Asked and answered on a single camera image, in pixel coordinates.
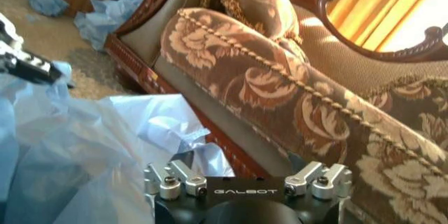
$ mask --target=logo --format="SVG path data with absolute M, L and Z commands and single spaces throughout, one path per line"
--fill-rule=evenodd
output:
M 275 194 L 277 192 L 276 189 L 271 190 L 215 190 L 215 194 Z

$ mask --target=sofa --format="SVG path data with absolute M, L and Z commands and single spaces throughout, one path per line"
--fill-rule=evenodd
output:
M 445 29 L 368 51 L 329 1 L 144 0 L 105 44 L 123 84 L 184 95 L 237 176 L 341 163 L 363 222 L 448 223 Z

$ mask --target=carpet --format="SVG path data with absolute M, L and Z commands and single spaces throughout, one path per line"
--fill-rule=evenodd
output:
M 1 0 L 0 12 L 13 22 L 27 50 L 49 60 L 65 61 L 72 65 L 76 84 L 76 88 L 71 90 L 73 97 L 96 100 L 133 93 L 117 82 L 109 55 L 96 52 L 81 39 L 73 18 L 52 18 L 37 14 L 27 0 Z

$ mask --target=plastic sheet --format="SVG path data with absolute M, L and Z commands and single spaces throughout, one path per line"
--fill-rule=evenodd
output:
M 28 3 L 36 12 L 51 17 L 60 16 L 68 8 L 64 0 L 28 0 Z
M 75 25 L 83 39 L 97 51 L 103 51 L 107 35 L 131 18 L 143 0 L 91 0 L 95 11 L 77 13 Z
M 233 176 L 223 152 L 204 144 L 208 130 L 180 95 L 73 99 L 69 65 L 59 68 L 67 78 L 51 87 L 0 74 L 0 145 L 12 146 L 0 149 L 0 185 L 16 167 L 5 223 L 152 223 L 147 163 L 191 151 L 195 171 Z

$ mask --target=metal clamp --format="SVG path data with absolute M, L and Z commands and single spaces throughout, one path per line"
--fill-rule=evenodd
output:
M 0 13 L 0 72 L 37 82 L 53 83 L 61 76 L 51 61 L 23 50 L 24 39 L 16 27 Z
M 204 176 L 195 173 L 180 160 L 171 161 L 168 168 L 172 175 L 185 183 L 188 195 L 195 197 L 207 195 L 207 179 Z
M 312 183 L 312 194 L 316 198 L 332 199 L 335 194 L 347 197 L 352 187 L 352 171 L 347 166 L 333 164 L 323 176 Z
M 304 195 L 307 193 L 307 185 L 324 174 L 323 168 L 323 163 L 312 161 L 300 172 L 287 177 L 285 194 L 288 196 Z
M 145 193 L 160 193 L 165 200 L 175 200 L 180 195 L 180 182 L 169 175 L 165 168 L 157 164 L 149 164 L 145 169 Z

